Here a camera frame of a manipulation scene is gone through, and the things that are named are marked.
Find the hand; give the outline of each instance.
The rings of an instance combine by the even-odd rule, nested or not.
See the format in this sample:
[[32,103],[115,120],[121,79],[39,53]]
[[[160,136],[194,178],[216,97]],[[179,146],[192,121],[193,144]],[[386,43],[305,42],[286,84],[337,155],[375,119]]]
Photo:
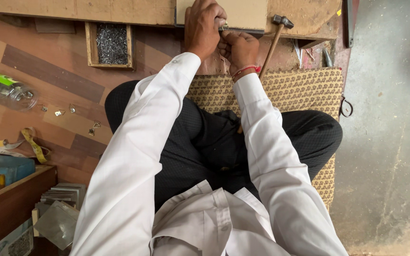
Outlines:
[[219,42],[218,28],[225,24],[227,14],[215,0],[196,0],[185,13],[186,51],[207,59]]
[[259,52],[259,40],[245,32],[223,31],[221,40],[218,44],[219,54],[230,61],[230,73],[234,74],[246,65],[256,63],[257,53]]

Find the clear plastic container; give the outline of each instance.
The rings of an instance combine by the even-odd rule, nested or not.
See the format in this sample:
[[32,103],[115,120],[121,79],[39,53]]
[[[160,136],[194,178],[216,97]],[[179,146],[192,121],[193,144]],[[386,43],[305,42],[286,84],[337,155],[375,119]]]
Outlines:
[[34,107],[38,92],[27,85],[0,73],[0,104],[17,111]]

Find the knee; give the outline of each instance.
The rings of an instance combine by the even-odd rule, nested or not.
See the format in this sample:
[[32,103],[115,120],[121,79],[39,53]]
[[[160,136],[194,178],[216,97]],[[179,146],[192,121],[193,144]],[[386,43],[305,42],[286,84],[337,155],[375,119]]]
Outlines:
[[119,104],[120,99],[122,98],[127,98],[127,100],[129,101],[129,98],[138,82],[139,80],[124,82],[115,87],[113,90],[111,90],[105,98],[105,108],[109,108],[115,104]]
[[328,142],[340,144],[343,139],[343,129],[336,119],[327,113],[314,110],[316,127],[327,136]]

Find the hammer head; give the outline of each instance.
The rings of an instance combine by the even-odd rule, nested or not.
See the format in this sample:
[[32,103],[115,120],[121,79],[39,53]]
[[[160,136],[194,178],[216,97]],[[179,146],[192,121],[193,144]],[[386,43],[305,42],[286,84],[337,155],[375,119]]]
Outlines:
[[279,16],[275,14],[271,22],[276,25],[284,24],[284,27],[288,29],[293,28],[293,23],[286,16]]

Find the patterned cushion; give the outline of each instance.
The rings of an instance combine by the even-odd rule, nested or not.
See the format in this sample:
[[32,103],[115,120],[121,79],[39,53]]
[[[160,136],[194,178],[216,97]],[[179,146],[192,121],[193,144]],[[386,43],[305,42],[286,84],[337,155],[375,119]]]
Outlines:
[[[339,118],[343,77],[338,67],[267,72],[262,84],[281,112],[312,109]],[[240,116],[232,86],[229,75],[196,76],[186,97],[210,113],[231,109]],[[327,209],[333,201],[334,171],[335,155],[312,181]]]

